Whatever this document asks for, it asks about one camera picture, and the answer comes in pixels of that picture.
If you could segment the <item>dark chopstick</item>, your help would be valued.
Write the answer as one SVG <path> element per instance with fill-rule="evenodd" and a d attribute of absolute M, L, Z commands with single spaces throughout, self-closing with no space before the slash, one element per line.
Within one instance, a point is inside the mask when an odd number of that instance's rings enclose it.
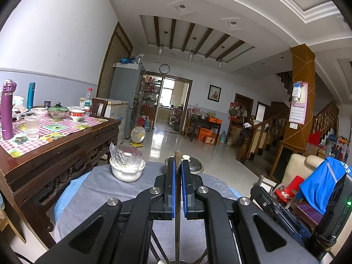
<path fill-rule="evenodd" d="M 181 222 L 181 151 L 175 152 L 175 260 L 180 259 L 180 222 Z"/>

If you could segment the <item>grey table cloth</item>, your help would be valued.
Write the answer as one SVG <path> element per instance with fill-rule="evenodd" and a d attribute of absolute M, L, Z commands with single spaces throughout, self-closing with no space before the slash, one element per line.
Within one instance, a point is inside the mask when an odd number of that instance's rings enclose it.
<path fill-rule="evenodd" d="M 70 182 L 54 207 L 54 239 L 61 241 L 84 220 L 98 210 L 109 198 L 122 202 L 136 196 L 154 185 L 157 176 L 167 172 L 164 163 L 147 162 L 141 177 L 135 182 L 116 179 L 110 165 L 97 166 L 92 171 Z M 237 200 L 239 193 L 233 192 L 221 180 L 201 173 L 203 184 L 218 191 L 223 197 Z M 190 263 L 202 256 L 206 249 L 203 220 L 187 220 L 181 205 L 180 258 Z M 154 221 L 153 230 L 169 260 L 175 259 L 173 221 Z"/>

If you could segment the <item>metal pot with lid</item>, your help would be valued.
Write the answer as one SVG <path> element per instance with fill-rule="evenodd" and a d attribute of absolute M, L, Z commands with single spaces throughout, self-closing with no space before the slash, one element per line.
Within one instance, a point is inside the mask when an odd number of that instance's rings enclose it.
<path fill-rule="evenodd" d="M 165 159 L 165 168 L 163 169 L 163 173 L 167 173 L 169 160 L 175 161 L 175 156 L 169 156 Z M 194 175 L 199 175 L 200 173 L 202 173 L 204 171 L 204 166 L 195 157 L 184 154 L 184 155 L 182 155 L 181 160 L 187 160 L 189 162 L 190 173 L 192 173 Z"/>

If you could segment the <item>blue jacket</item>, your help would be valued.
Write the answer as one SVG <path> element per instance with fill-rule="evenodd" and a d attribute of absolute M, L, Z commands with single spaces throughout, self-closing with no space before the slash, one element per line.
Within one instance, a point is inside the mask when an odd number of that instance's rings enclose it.
<path fill-rule="evenodd" d="M 317 169 L 299 185 L 295 198 L 304 199 L 312 208 L 324 215 L 336 183 L 346 173 L 351 175 L 351 166 L 332 157 L 326 157 Z"/>

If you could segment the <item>black utensil holder cup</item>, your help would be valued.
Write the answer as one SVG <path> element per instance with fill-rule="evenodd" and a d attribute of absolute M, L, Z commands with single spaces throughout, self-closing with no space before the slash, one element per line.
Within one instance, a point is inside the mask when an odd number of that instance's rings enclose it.
<path fill-rule="evenodd" d="M 183 259 L 180 259 L 178 262 L 176 262 L 175 259 L 172 259 L 169 261 L 169 264 L 190 264 L 190 262 Z"/>

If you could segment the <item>small electric fan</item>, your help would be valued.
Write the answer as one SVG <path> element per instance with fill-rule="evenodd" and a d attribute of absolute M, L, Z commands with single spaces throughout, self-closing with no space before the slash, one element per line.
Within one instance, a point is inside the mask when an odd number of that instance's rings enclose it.
<path fill-rule="evenodd" d="M 137 126 L 131 131 L 131 145 L 140 148 L 143 147 L 143 141 L 146 136 L 146 131 L 142 126 Z"/>

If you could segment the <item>dark dining table background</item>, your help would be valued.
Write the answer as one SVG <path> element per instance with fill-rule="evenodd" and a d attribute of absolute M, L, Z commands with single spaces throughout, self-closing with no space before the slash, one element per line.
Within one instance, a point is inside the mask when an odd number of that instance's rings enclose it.
<path fill-rule="evenodd" d="M 206 140 L 208 137 L 214 139 L 213 145 L 216 146 L 221 132 L 222 120 L 216 117 L 206 117 L 201 115 L 191 115 L 189 119 L 190 128 L 193 129 L 190 134 L 190 141 L 199 139 Z"/>

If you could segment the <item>clear water bottle red cap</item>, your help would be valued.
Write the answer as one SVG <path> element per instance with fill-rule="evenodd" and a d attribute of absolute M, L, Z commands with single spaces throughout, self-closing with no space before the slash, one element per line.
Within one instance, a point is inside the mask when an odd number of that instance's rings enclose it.
<path fill-rule="evenodd" d="M 90 115 L 91 104 L 92 104 L 92 88 L 88 88 L 88 92 L 86 93 L 85 100 L 84 100 L 84 111 L 86 116 Z"/>

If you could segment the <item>grey refrigerator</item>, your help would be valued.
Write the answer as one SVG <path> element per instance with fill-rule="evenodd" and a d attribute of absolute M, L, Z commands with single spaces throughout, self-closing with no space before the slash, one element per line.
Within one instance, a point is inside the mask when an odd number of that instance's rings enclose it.
<path fill-rule="evenodd" d="M 126 101 L 128 109 L 123 137 L 128 139 L 140 113 L 142 77 L 145 68 L 142 64 L 117 63 L 110 89 L 110 99 Z"/>

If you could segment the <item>carved wooden sideboard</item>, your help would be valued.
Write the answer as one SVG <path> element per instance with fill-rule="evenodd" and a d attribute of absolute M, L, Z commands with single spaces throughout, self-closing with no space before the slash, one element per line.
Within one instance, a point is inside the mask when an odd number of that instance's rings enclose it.
<path fill-rule="evenodd" d="M 119 125 L 108 119 L 18 158 L 1 150 L 1 193 L 45 248 L 55 244 L 47 211 L 72 180 L 108 154 L 110 143 L 117 142 Z"/>

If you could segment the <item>checkered table mat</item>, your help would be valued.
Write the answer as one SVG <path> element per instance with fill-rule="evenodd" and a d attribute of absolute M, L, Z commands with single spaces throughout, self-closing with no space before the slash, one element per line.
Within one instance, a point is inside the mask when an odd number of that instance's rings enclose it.
<path fill-rule="evenodd" d="M 84 117 L 83 121 L 75 122 L 70 117 L 55 120 L 45 116 L 39 121 L 39 139 L 31 141 L 26 134 L 25 121 L 20 120 L 13 122 L 14 137 L 12 139 L 4 140 L 1 136 L 1 147 L 13 158 L 18 158 L 49 142 L 104 122 L 107 122 L 107 119 Z"/>

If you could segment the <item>clear plastic cup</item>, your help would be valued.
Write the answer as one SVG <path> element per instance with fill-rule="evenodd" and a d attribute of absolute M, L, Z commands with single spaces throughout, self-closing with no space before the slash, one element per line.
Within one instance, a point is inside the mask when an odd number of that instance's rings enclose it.
<path fill-rule="evenodd" d="M 35 141 L 39 139 L 39 124 L 40 117 L 38 116 L 26 116 L 24 118 L 26 125 L 26 135 L 28 140 Z"/>

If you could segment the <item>teal thermos bottle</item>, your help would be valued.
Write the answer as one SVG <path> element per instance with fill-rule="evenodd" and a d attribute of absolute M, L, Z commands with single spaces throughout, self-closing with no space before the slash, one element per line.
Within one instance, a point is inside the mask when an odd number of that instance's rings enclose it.
<path fill-rule="evenodd" d="M 34 94 L 35 94 L 35 86 L 36 83 L 31 82 L 29 84 L 28 92 L 27 92 L 27 103 L 26 107 L 28 110 L 31 110 L 33 108 L 33 101 L 34 101 Z"/>

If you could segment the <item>framed wall picture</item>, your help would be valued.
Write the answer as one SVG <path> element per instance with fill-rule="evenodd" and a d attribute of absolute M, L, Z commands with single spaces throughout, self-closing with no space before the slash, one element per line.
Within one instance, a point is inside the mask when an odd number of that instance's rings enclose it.
<path fill-rule="evenodd" d="M 209 86 L 209 91 L 208 91 L 208 96 L 207 99 L 214 101 L 214 102 L 219 102 L 220 101 L 220 95 L 221 95 L 221 88 L 215 85 L 210 85 Z"/>

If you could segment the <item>round wall clock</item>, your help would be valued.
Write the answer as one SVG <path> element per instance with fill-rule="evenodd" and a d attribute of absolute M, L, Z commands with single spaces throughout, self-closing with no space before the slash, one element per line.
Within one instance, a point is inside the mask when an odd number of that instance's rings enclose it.
<path fill-rule="evenodd" d="M 168 64 L 161 64 L 159 67 L 159 72 L 163 75 L 167 75 L 170 72 L 171 68 Z"/>

